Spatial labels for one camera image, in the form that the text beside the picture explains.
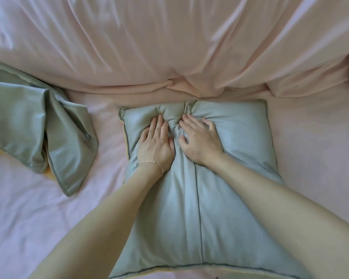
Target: pink fabric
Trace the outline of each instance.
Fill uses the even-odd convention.
[[[0,61],[85,92],[297,97],[349,79],[348,53],[349,0],[0,0]]]
[[[167,101],[188,97],[182,94]],[[121,185],[127,159],[116,95],[69,96],[91,112],[99,140],[97,159],[81,191],[67,198],[55,182],[0,155],[0,278],[27,278],[79,220]],[[157,97],[149,96],[135,105]],[[287,185],[349,221],[349,81],[303,98],[276,98],[260,86],[228,90],[217,100],[252,98],[268,101],[279,172]],[[206,269],[143,278],[214,279],[223,274]]]

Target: silver bracelet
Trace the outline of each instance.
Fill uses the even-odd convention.
[[[162,176],[164,175],[164,170],[163,170],[162,166],[159,163],[157,163],[156,161],[144,161],[143,163],[136,164],[135,167],[139,167],[140,165],[143,165],[145,163],[154,163],[154,164],[159,165],[160,169],[162,170]]]

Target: gray-green pillow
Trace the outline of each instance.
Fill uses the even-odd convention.
[[[158,114],[169,123],[176,157],[170,171],[144,200],[111,277],[214,266],[276,278],[311,278],[220,177],[185,156],[178,144],[178,136],[183,134],[178,122],[183,113],[213,121],[226,153],[282,183],[265,101],[194,101],[122,108],[119,116],[124,122],[130,157],[126,180],[136,170],[140,134]]]

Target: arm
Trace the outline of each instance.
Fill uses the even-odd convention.
[[[60,241],[30,279],[108,278],[146,194],[162,177],[161,167],[168,171],[174,158],[168,123],[155,117],[140,138],[138,162],[143,164]]]
[[[183,116],[189,159],[220,175],[274,239],[317,279],[349,279],[349,224],[301,194],[238,164],[223,153],[215,126]]]

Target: right arm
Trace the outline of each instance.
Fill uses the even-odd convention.
[[[349,224],[319,204],[237,163],[223,152],[215,126],[183,116],[186,156],[214,171],[268,233],[317,279],[349,279]]]

